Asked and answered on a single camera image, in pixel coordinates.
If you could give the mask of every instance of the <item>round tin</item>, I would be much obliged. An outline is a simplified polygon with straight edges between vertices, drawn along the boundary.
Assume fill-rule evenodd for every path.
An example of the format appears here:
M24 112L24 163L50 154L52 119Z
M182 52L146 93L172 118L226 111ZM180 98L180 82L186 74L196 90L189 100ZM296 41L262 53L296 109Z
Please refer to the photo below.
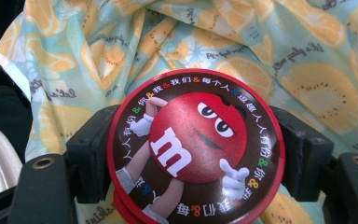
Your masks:
M284 156L263 99L204 69L140 86L118 109L107 146L117 208L144 223L249 223L277 192Z

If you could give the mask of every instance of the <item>cartoon face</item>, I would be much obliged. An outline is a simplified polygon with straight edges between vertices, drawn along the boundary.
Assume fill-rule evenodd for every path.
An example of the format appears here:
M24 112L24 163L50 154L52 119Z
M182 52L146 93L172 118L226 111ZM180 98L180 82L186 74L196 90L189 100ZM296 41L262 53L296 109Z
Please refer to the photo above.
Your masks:
M235 167L246 148L243 116L222 98L204 92L176 97L156 114L149 133L153 159L167 174L187 183L224 175L220 159Z

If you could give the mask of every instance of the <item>red rim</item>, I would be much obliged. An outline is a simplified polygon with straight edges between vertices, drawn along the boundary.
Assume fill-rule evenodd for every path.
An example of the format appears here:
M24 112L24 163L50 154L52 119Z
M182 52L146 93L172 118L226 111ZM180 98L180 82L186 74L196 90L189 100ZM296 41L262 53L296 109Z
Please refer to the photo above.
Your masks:
M120 207L122 209L120 211L120 214L128 221L135 221L135 220L142 220L145 223L157 223L149 216L145 215L142 210L139 208L139 206L131 199L129 195L125 192L125 190L121 187L119 184L119 181L117 179L116 175L116 166L114 162L114 140L115 140L115 131L117 127L117 123L120 120L120 116L123 113L124 109L127 107L128 103L131 101L131 99L139 93L142 89L149 86L155 81L158 81L164 77L179 75L179 74L187 74L187 73L202 73L205 75L214 75L218 77L223 77L229 81L232 81L236 84L238 84L240 87L242 87L244 90L248 91L254 98L257 100L258 103L260 103L263 107L263 109L266 111L266 113L269 116L269 120L272 123L275 135L276 135L276 143L279 145L279 158L276 164L277 171L275 173L275 177L273 178L273 182L270 185L269 192L264 196L262 201L257 204L257 206L252 209L252 211L249 211L247 214L244 214L243 217L239 217L237 220L232 220L239 223L248 223L256 218L267 208L269 203L272 201L274 195L278 191L278 188L282 181L283 176L283 170L284 170L284 158L285 158L285 151L284 151L284 143L282 139L282 132L281 128L279 126L278 121L275 118L275 115L273 114L272 110L269 108L267 103L250 87L248 87L246 84L239 82L234 77L230 77L228 75L213 71L213 70L205 70L205 69L182 69L182 70L175 70L171 71L165 74L162 74L160 76L154 77L143 85L141 85L138 89L136 89L134 92L132 92L127 99L124 101L124 103L120 106L118 109L111 127L109 131L108 136L108 144L107 144L107 163L108 163L108 169L109 173L111 175L112 181L115 185L116 193L115 193L115 203L117 203L117 207Z

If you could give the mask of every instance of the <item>cartoon mouth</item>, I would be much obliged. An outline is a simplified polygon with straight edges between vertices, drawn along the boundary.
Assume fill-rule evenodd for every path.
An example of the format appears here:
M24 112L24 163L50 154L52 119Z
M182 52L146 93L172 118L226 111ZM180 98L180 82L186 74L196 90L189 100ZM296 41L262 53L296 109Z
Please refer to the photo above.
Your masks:
M204 134L202 134L199 130L197 130L196 128L194 128L194 131L195 131L197 137L200 139L201 142L203 142L203 143L205 144L206 147L224 151L220 146L218 146L217 144L215 144L210 138L208 138L207 136L205 136ZM201 146L201 145L199 144L199 141L193 141L193 144L194 144L197 148L205 148L204 146Z

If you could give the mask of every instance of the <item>cartoon eye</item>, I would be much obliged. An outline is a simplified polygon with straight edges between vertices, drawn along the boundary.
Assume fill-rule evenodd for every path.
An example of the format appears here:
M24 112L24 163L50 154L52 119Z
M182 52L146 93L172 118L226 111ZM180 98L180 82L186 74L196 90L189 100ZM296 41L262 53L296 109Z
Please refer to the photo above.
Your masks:
M222 119L217 119L214 123L214 127L223 137L231 137L234 134L232 129L228 127L228 124L226 124Z
M213 110L205 103L199 103L197 109L199 110L200 114L207 119L213 119L217 117Z

